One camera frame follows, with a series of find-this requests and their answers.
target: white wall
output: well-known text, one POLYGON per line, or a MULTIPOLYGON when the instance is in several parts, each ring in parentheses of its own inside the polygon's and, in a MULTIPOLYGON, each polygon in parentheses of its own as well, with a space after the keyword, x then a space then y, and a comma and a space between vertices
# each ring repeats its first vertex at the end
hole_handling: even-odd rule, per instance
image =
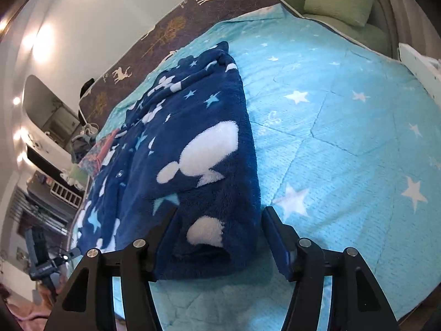
POLYGON ((3 263, 3 284, 18 295, 32 301, 32 290, 35 289, 35 281, 32 281, 28 274, 8 262, 3 263))
POLYGON ((152 26, 183 0, 54 0, 43 21, 52 35, 36 75, 72 111, 90 78, 98 79, 152 26))

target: pink fabric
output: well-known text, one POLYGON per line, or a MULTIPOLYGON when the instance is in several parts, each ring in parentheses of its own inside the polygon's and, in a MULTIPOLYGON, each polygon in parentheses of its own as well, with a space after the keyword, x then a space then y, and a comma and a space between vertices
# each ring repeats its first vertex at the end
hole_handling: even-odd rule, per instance
POLYGON ((115 129, 112 133, 97 141, 85 157, 78 163, 78 167, 84 170, 92 179, 94 179, 100 171, 103 160, 119 131, 119 129, 115 129))
POLYGON ((8 304, 7 306, 24 331, 43 331, 46 326, 47 318, 51 313, 51 311, 43 304, 37 306, 29 303, 21 307, 8 304))
POLYGON ((98 154, 98 161, 100 163, 100 169, 101 169, 101 165, 103 164, 103 160, 104 158, 106 158, 107 153, 110 150, 110 147, 113 144, 113 140, 115 139, 116 134, 120 131, 119 128, 115 129, 108 137, 107 140, 105 142, 105 144, 103 145, 103 147, 101 148, 100 153, 98 154))

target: white star pattern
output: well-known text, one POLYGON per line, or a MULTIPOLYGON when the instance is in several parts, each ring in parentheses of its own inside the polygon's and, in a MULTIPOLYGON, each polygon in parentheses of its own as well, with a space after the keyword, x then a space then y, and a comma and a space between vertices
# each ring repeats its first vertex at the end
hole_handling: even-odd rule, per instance
POLYGON ((286 183, 285 196, 278 197, 273 200, 273 204, 277 204, 283 208, 283 217, 286 221, 292 213, 308 216, 303 200, 308 195, 309 189, 303 189, 296 192, 289 183, 286 183))
POLYGON ((411 126, 410 129, 414 131, 414 133, 415 133, 415 135, 416 135, 416 138, 418 138, 418 136, 422 137, 422 135, 421 135, 421 133, 420 133, 420 130, 418 129, 418 125, 417 125, 417 124, 416 124, 415 126, 412 126, 412 125, 409 123, 409 126, 411 126))
POLYGON ((363 103, 366 102, 366 98, 370 98, 370 96, 365 96, 363 92, 356 93, 356 92, 352 91, 352 93, 354 94, 354 96, 352 97, 353 100, 361 100, 361 101, 363 101, 363 103))
POLYGON ((306 99, 307 94, 308 92, 294 91, 293 93, 286 95, 285 98, 288 98, 289 100, 293 100, 297 105, 300 102, 309 102, 306 99))
POLYGON ((416 213, 416 207, 418 205, 418 202, 427 203, 427 199, 425 198, 424 195, 420 193, 421 181, 414 183, 411 177, 406 176, 406 178, 407 178, 407 189, 401 195, 404 195, 412 199, 414 213, 416 213))
POLYGON ((151 90, 149 90, 149 92, 147 93, 147 96, 150 96, 153 92, 157 91, 158 89, 164 87, 170 87, 173 83, 171 82, 173 80, 173 78, 175 78, 175 76, 170 76, 168 78, 166 78, 165 76, 161 77, 161 79, 158 81, 158 85, 155 88, 152 88, 151 90))

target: navy blue fleece blanket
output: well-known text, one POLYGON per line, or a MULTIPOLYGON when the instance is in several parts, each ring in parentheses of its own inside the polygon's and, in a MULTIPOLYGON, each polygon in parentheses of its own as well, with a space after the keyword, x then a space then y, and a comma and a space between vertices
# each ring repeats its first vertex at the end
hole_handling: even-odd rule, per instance
POLYGON ((246 266, 260 227, 256 155, 228 43, 165 70, 126 114, 80 213, 78 247, 124 248, 173 205, 182 229, 164 278, 246 266))

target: star print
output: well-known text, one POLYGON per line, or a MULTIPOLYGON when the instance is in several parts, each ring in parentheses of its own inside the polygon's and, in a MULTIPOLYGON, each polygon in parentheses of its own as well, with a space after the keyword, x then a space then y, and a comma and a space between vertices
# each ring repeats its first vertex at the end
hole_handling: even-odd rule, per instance
POLYGON ((147 93, 147 96, 149 97, 153 92, 157 91, 160 88, 170 87, 173 84, 171 82, 173 80, 173 78, 175 78, 175 76, 170 76, 168 78, 166 78, 165 76, 162 76, 161 79, 158 81, 159 84, 155 88, 152 88, 151 90, 149 90, 149 92, 147 93))
POLYGON ((356 93, 356 92, 352 91, 352 93, 354 94, 354 96, 352 97, 353 100, 361 100, 361 101, 363 101, 363 103, 366 102, 366 98, 370 98, 370 96, 365 96, 363 92, 356 93))
POLYGON ((155 141, 155 138, 156 138, 156 137, 153 137, 153 139, 150 141, 150 143, 149 143, 149 149, 152 148, 152 146, 153 146, 153 142, 155 141))
POLYGON ((139 146, 143 142, 144 139, 147 138, 147 135, 144 135, 145 130, 142 132, 142 134, 138 137, 138 141, 136 142, 135 149, 138 150, 139 146))
POLYGON ((284 221, 286 221, 286 219, 288 219, 293 213, 298 213, 306 217, 308 216, 305 205, 303 204, 303 200, 308 192, 309 189, 303 189, 296 192, 289 183, 286 183, 285 196, 273 200, 274 204, 283 208, 284 221))
POLYGON ((92 213, 90 214, 87 221, 93 225, 93 233, 95 234, 96 229, 101 227, 101 223, 98 220, 98 211, 95 209, 95 207, 93 207, 92 213))
POLYGON ((220 92, 216 94, 212 94, 209 99, 207 99, 204 103, 207 103, 207 108, 211 105, 211 103, 219 102, 219 99, 216 97, 220 92))
POLYGON ((415 135, 416 135, 416 138, 418 138, 418 136, 422 137, 422 135, 421 135, 421 133, 420 133, 420 130, 418 129, 418 125, 417 125, 417 124, 416 124, 415 126, 412 126, 412 125, 409 123, 409 126, 411 126, 410 129, 414 131, 414 133, 415 133, 415 135))
POLYGON ((159 209, 159 207, 161 206, 164 200, 168 200, 169 202, 172 202, 174 205, 179 205, 179 198, 176 193, 167 195, 165 197, 159 197, 158 199, 155 199, 153 203, 153 215, 156 214, 156 211, 159 209))
POLYGON ((194 96, 196 91, 190 91, 188 94, 186 94, 184 97, 185 99, 188 99, 188 97, 194 96))
POLYGON ((297 105, 300 102, 309 102, 306 99, 307 94, 308 94, 308 92, 294 91, 293 93, 285 96, 285 98, 288 98, 289 100, 293 100, 295 102, 295 104, 297 105))
POLYGON ((421 181, 414 183, 411 177, 406 176, 406 178, 407 178, 407 189, 401 195, 404 195, 412 199, 412 204, 415 213, 418 202, 427 203, 427 199, 425 198, 424 195, 420 193, 421 181))

